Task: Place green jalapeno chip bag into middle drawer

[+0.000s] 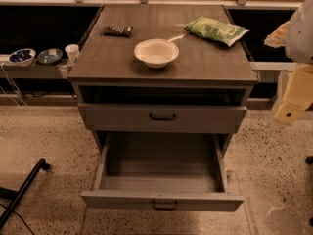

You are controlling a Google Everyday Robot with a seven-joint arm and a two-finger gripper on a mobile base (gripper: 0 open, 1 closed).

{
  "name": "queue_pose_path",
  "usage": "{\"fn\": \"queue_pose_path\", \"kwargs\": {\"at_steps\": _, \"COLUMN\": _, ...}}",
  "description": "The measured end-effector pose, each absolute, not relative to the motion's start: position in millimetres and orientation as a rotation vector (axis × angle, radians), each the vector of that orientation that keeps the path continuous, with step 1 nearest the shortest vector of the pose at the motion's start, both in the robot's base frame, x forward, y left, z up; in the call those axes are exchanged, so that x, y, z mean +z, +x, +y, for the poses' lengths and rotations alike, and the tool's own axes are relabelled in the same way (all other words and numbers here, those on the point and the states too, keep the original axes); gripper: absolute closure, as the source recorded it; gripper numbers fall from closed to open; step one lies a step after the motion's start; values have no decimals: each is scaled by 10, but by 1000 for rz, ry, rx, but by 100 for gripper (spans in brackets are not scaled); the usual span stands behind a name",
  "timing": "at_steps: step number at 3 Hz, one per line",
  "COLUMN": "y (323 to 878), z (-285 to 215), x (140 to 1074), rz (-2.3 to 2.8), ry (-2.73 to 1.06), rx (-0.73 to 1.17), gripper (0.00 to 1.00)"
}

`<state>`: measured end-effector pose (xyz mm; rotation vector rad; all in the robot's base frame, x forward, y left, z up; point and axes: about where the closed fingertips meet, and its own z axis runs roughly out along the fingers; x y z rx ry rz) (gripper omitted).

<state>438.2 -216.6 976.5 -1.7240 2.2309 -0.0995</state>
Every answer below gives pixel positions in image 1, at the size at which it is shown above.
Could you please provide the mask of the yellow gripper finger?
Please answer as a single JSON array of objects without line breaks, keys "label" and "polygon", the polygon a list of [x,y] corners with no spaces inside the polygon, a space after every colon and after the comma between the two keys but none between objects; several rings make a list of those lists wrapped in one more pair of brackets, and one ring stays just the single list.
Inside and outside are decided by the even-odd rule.
[{"label": "yellow gripper finger", "polygon": [[276,30],[265,38],[264,44],[273,48],[284,47],[289,24],[289,21],[281,24]]}]

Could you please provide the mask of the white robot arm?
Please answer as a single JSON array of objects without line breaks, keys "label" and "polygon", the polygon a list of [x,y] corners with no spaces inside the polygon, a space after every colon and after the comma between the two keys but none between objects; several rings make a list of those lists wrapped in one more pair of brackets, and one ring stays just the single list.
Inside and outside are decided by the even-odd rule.
[{"label": "white robot arm", "polygon": [[273,48],[284,47],[286,56],[297,63],[288,82],[274,120],[292,124],[313,103],[313,0],[305,0],[291,18],[264,40]]}]

